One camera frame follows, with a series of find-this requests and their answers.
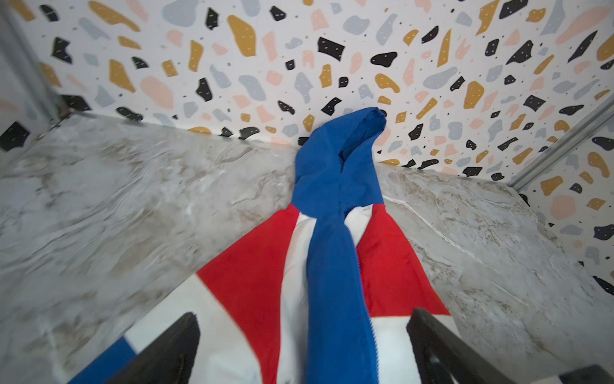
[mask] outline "pink speckle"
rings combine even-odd
[[[252,103],[244,95],[236,95],[236,96],[233,96],[232,98],[235,100],[236,106],[241,109],[248,107]]]
[[[435,139],[433,139],[433,142],[435,143],[436,146],[441,145],[443,143],[445,143],[447,141],[445,136],[435,136]]]
[[[226,52],[228,52],[228,50],[223,45],[219,45],[218,43],[213,43],[211,47],[213,48],[213,52],[220,56],[225,55]]]
[[[262,123],[268,123],[271,120],[275,120],[275,116],[271,115],[262,105],[256,108],[256,113]]]
[[[153,76],[147,76],[141,81],[141,89],[147,96],[153,99],[157,106],[173,109],[173,91],[160,80]]]
[[[430,0],[414,0],[414,4],[416,7],[424,9],[426,13],[429,13],[431,7]]]
[[[542,115],[539,117],[539,120],[543,120],[543,119],[545,119],[546,117],[548,117],[548,116],[552,115],[552,112],[554,112],[554,106],[553,106],[553,105],[549,106],[549,107],[548,107],[548,108],[547,108],[547,109],[546,109],[546,110],[543,112],[543,114],[542,114]]]
[[[513,45],[516,45],[520,42],[520,31],[515,29],[510,37],[507,38],[507,40],[503,43],[504,47],[511,47]]]
[[[307,64],[309,64],[311,69],[314,69],[315,68],[315,64],[314,64],[315,60],[316,60],[316,57],[313,54],[313,51],[310,51],[310,50],[303,51],[303,66],[307,66]]]
[[[498,92],[493,92],[487,97],[484,98],[484,106],[482,107],[482,112],[488,111],[490,109],[492,102],[495,101],[495,97],[497,97]]]
[[[591,65],[590,61],[582,61],[580,64],[573,67],[573,71],[576,73],[576,75],[580,74],[582,71],[588,68],[589,65]]]
[[[322,28],[328,28],[328,22],[326,21],[324,13],[322,13],[321,9],[317,9],[311,14],[311,26],[313,27],[314,31]]]
[[[536,78],[535,81],[533,81],[533,84],[531,85],[531,88],[529,90],[536,91],[542,88],[543,88],[543,76]]]
[[[83,92],[87,92],[87,88],[85,88],[85,86],[83,85],[83,83],[81,83],[81,81],[77,80],[76,77],[74,77],[72,74],[66,76],[66,78],[68,79],[68,81],[70,81],[71,83],[73,83],[74,85],[78,86],[79,88],[81,88],[81,90]]]
[[[269,61],[277,59],[277,48],[275,48],[275,32],[270,31],[262,37],[262,44],[265,46],[266,55]]]
[[[414,99],[416,99],[418,103],[421,103],[428,95],[429,93],[427,91],[418,92],[416,96],[414,96]]]
[[[517,111],[517,110],[518,110],[518,104],[514,104],[514,105],[511,105],[511,106],[508,108],[508,110],[507,110],[507,112],[506,112],[505,114],[506,114],[507,116],[512,117],[512,116],[514,116],[514,113],[516,113],[516,111]]]
[[[471,45],[465,46],[466,42],[467,39],[463,39],[462,43],[459,45],[458,49],[456,50],[456,53],[454,54],[454,57],[456,57],[458,60],[462,60],[467,54],[467,52],[469,52],[469,48],[471,48]]]
[[[456,155],[457,153],[459,153],[459,151],[456,150],[456,148],[454,148],[454,144],[448,144],[446,146],[446,152],[445,155],[446,156],[452,156],[452,155]]]
[[[403,73],[403,81],[405,85],[409,86],[414,83],[414,63],[416,60],[411,58],[410,63],[407,64],[407,68],[405,68],[405,72]]]
[[[568,41],[578,33],[586,31],[588,28],[592,28],[610,15],[610,8],[608,7],[595,7],[583,12],[578,16],[567,28],[567,31],[563,32],[556,38],[556,45],[561,45]]]
[[[375,143],[373,143],[373,145],[376,147],[381,147],[382,145],[384,145],[386,140],[388,140],[391,134],[392,132],[390,131],[390,129],[386,127],[384,131],[380,134],[380,136],[375,139]]]
[[[469,128],[478,129],[482,126],[482,124],[484,124],[484,122],[481,119],[474,119],[471,124],[469,124]]]
[[[179,32],[176,29],[171,29],[166,33],[166,40],[169,40],[172,45],[177,47],[181,46],[181,39],[184,37],[184,34]]]
[[[275,72],[275,71],[268,71],[266,73],[266,81],[268,81],[269,83],[273,84],[275,87],[277,87],[279,84],[281,84],[281,81],[284,79],[284,76],[282,76],[281,74]]]
[[[352,60],[350,61],[350,63],[351,64],[349,66],[349,73],[355,74],[360,69],[360,66],[362,65],[362,53],[356,52],[355,54],[353,54]]]
[[[143,20],[144,22],[147,21],[149,15],[147,14],[145,7],[143,7],[143,5],[138,0],[126,0],[126,3],[128,4],[130,10],[134,12],[134,14],[136,14],[138,17],[140,17],[141,20]]]

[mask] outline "white stripe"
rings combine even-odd
[[[277,382],[305,381],[309,302],[305,263],[316,219],[301,213],[292,232],[281,285],[281,348]]]
[[[358,245],[362,235],[365,234],[372,214],[373,204],[367,206],[357,206],[346,216],[345,225],[349,229],[349,233],[352,235],[354,247]]]
[[[448,329],[458,335],[452,316],[435,315]],[[405,327],[410,316],[371,318],[378,350],[379,384],[420,383],[420,374]]]
[[[190,276],[125,334],[137,353],[186,312],[196,315],[200,342],[190,384],[261,384],[260,364],[243,332],[196,275]]]

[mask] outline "marble surface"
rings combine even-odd
[[[290,201],[296,148],[73,116],[0,176],[0,382],[64,383]],[[461,336],[518,382],[614,372],[614,302],[508,187],[377,164]]]

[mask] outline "black speckle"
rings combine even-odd
[[[271,12],[271,16],[273,16],[276,22],[286,18],[286,13],[276,6],[271,7],[269,12]]]
[[[425,160],[422,162],[422,165],[418,167],[419,170],[423,170],[426,167],[430,167],[431,165],[435,165],[439,162],[437,159]]]
[[[388,68],[390,65],[392,65],[392,62],[396,58],[397,58],[396,52],[379,53],[371,57],[371,64],[381,65],[381,66]]]
[[[416,140],[420,137],[420,134],[422,133],[422,127],[424,126],[424,124],[418,124],[416,126],[416,128],[414,128],[413,131],[409,132],[407,134],[407,136],[409,136],[412,140]]]
[[[16,121],[0,135],[0,148],[9,152],[13,148],[23,147],[29,135],[30,132]]]
[[[467,167],[463,170],[466,177],[477,176],[482,172],[482,167]]]
[[[499,45],[499,39],[494,39],[486,46],[484,54],[486,56],[493,56],[497,52],[497,46]]]
[[[511,138],[508,141],[506,141],[505,143],[497,146],[497,148],[499,148],[501,151],[504,151],[505,149],[507,149],[507,147],[510,146],[511,143],[513,143],[514,141],[517,141],[518,138]]]
[[[529,95],[529,97],[527,97],[527,100],[524,101],[523,105],[526,105],[527,107],[531,108],[533,111],[537,112],[539,107],[541,107],[545,102],[546,100],[542,100],[539,97]]]
[[[317,40],[317,51],[321,53],[326,53],[328,56],[336,58],[341,61],[341,55],[343,54],[343,50],[345,46],[338,44],[334,41],[325,39],[320,37]]]
[[[507,61],[506,65],[509,63],[524,63],[528,59],[531,58],[531,48],[533,48],[533,42],[531,40],[527,40],[522,47],[520,47],[516,53],[514,53],[510,59]]]
[[[90,106],[81,96],[77,96],[77,95],[61,95],[61,96],[62,96],[62,99],[64,99],[64,102],[66,103],[66,105],[68,105],[70,108],[74,108],[77,111],[81,111],[81,112],[91,111]]]
[[[207,10],[207,20],[205,20],[204,24],[209,28],[209,30],[213,30],[217,26],[217,12],[212,8]]]
[[[588,48],[588,46],[591,45],[591,43],[593,42],[593,39],[595,38],[596,34],[597,34],[597,31],[591,33],[590,35],[586,37],[586,39],[582,40],[580,45],[578,45],[578,48],[576,48],[576,50],[573,52],[573,55],[571,55],[571,57],[569,58],[569,60],[567,60],[567,62],[570,62],[573,59],[582,56],[585,50]]]
[[[559,111],[559,113],[560,113],[560,114],[564,114],[564,115],[571,116],[571,115],[573,115],[574,113],[576,113],[576,112],[578,112],[579,110],[581,110],[582,108],[584,108],[584,105],[583,105],[583,104],[581,104],[581,105],[572,105],[572,106],[565,107],[565,108],[561,109],[561,110]]]
[[[326,113],[329,116],[332,116],[333,113],[335,113],[335,106],[339,104],[340,102],[341,102],[341,99],[333,97],[333,99],[330,100],[328,104],[326,104],[324,108],[321,109],[321,111]]]
[[[450,91],[454,91],[457,90],[458,88],[461,87],[461,85],[465,82],[465,79],[460,76],[458,79],[456,79],[456,81],[454,82],[454,84],[450,85]]]
[[[432,30],[430,30],[429,33],[425,34],[422,37],[422,43],[426,43],[431,41],[432,39],[435,39],[435,36],[437,36],[437,34],[439,33],[439,26],[436,25]]]

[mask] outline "gray speckle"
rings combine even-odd
[[[175,123],[173,123],[173,121],[171,119],[169,119],[168,116],[163,115],[161,113],[154,113],[153,116],[156,119],[158,119],[160,124],[162,124],[164,127],[175,128]]]
[[[441,121],[437,118],[437,115],[431,116],[429,122],[429,131],[437,131],[439,128],[441,128]]]
[[[490,137],[488,138],[488,142],[490,143],[491,141],[495,140],[495,136],[497,136],[497,134],[501,132],[502,130],[503,130],[503,120],[499,119],[495,121],[494,123],[492,123],[491,127],[488,128],[488,135],[490,135]]]
[[[93,67],[97,67],[100,65],[98,63],[98,56],[96,55],[92,55],[91,53],[84,53],[83,58],[85,59],[86,63],[88,63],[89,65]]]
[[[553,34],[559,30],[561,23],[565,20],[565,10],[563,9],[563,0],[556,0],[554,7],[550,11],[550,17],[546,22],[546,26],[543,27],[540,36],[545,34]]]
[[[333,14],[336,15],[339,12],[341,12],[341,4],[339,4],[338,2],[331,2],[330,3],[330,7],[333,9]]]
[[[287,42],[285,44],[286,48],[288,49],[294,49],[296,47],[298,47],[299,45],[301,45],[303,43],[303,41],[301,39],[299,39],[298,37],[293,37],[290,39],[290,42]]]
[[[162,18],[177,26],[190,26],[196,21],[198,0],[175,0],[162,8]]]
[[[463,157],[456,162],[457,167],[464,167],[471,162],[471,157]]]
[[[260,13],[259,0],[241,0],[241,4],[247,16],[254,17]]]
[[[216,67],[212,64],[209,67],[211,74],[213,75],[213,79],[216,81],[216,84],[220,88],[228,88],[230,86],[230,80],[222,71],[218,71]]]
[[[371,92],[367,84],[363,84],[360,87],[358,87],[358,94],[360,95],[361,99],[364,99],[365,97],[368,97],[371,99],[373,98],[373,92]]]
[[[97,25],[95,25],[90,19],[88,19],[87,17],[82,17],[79,19],[79,21],[77,22],[77,24],[79,24],[79,26],[81,27],[82,30],[85,31],[85,33],[87,33],[88,35],[90,35],[90,37],[94,40],[98,40],[100,37],[104,37],[107,40],[110,40],[111,38],[109,37],[108,34],[104,33],[103,30],[101,30],[100,28],[98,28]]]
[[[565,93],[569,91],[571,88],[574,88],[576,83],[572,83],[569,80],[562,81],[552,88],[556,93]]]
[[[345,23],[343,23],[343,30],[345,32],[360,35],[369,27],[369,19],[360,18],[358,16],[350,16]]]
[[[599,82],[599,79],[593,80],[590,83],[586,84],[584,87],[578,89],[578,91],[573,94],[573,99],[578,100],[585,94],[589,93],[593,85],[597,84],[598,82]]]
[[[587,259],[591,259],[595,263],[595,265],[599,265],[599,248],[595,248],[593,246],[586,247],[584,257]]]
[[[562,233],[563,235],[581,235],[582,234],[582,228],[579,228],[573,224],[569,224],[564,226],[563,228],[561,228],[561,230],[559,231],[559,233]]]
[[[232,121],[221,109],[216,109],[213,111],[213,116],[216,117],[217,121],[223,122],[224,120]]]
[[[456,22],[460,25],[471,26],[471,18],[465,12],[459,13]]]
[[[503,65],[497,65],[496,67],[492,67],[488,70],[486,74],[486,82],[493,82],[501,76],[501,72],[503,71]]]
[[[403,141],[401,140],[393,141],[392,144],[390,144],[390,147],[388,148],[388,153],[400,148],[400,146],[402,145],[403,145]]]
[[[284,133],[284,135],[288,136],[289,138],[294,137],[298,134],[298,125],[296,124],[286,125],[281,131]]]
[[[535,132],[535,138],[544,138],[546,137],[546,128],[539,128],[537,132]]]
[[[294,89],[296,89],[301,94],[301,96],[303,97],[303,100],[305,101],[305,104],[311,101],[311,97],[309,96],[309,91],[312,88],[313,88],[313,85],[311,85],[311,82],[307,78],[307,75],[302,72],[298,73],[297,79],[294,81]]]
[[[424,79],[422,85],[428,89],[439,89],[446,85],[448,80],[450,80],[450,77],[456,74],[456,71],[456,67],[451,67],[446,69],[445,71],[430,75],[429,77]]]
[[[510,101],[514,101],[516,99],[515,96],[507,96],[503,100],[501,100],[501,104],[509,103]]]
[[[578,155],[567,155],[567,158],[565,159],[565,165],[571,165],[574,170],[578,170],[578,168],[580,167],[578,165]]]
[[[493,165],[492,167],[488,168],[486,170],[486,173],[491,173],[491,172],[496,172],[499,171],[501,169],[501,166],[503,165],[503,161],[496,163],[495,165]]]
[[[397,14],[392,14],[388,16],[382,26],[379,27],[378,32],[375,35],[375,39],[380,45],[384,45],[388,41],[388,38],[392,34],[392,24],[394,23],[394,20],[397,19],[397,16]]]
[[[260,85],[260,82],[258,81],[258,79],[256,79],[254,76],[241,75],[239,76],[239,83],[243,87],[245,87],[245,89],[249,93],[249,96],[252,99],[257,100],[257,101],[266,100],[266,93],[264,89],[262,89],[262,86]]]
[[[113,97],[111,97],[109,92],[107,92],[102,85],[98,85],[98,93],[96,94],[96,97],[94,97],[94,101],[101,107],[110,106],[115,102]]]
[[[188,101],[187,103],[184,103],[184,114],[188,119],[191,118],[192,115],[194,115],[197,110],[198,110],[198,106],[196,105],[195,102]]]
[[[462,123],[458,121],[451,122],[448,124],[448,129],[450,132],[448,133],[448,139],[450,140],[458,140],[462,136]]]

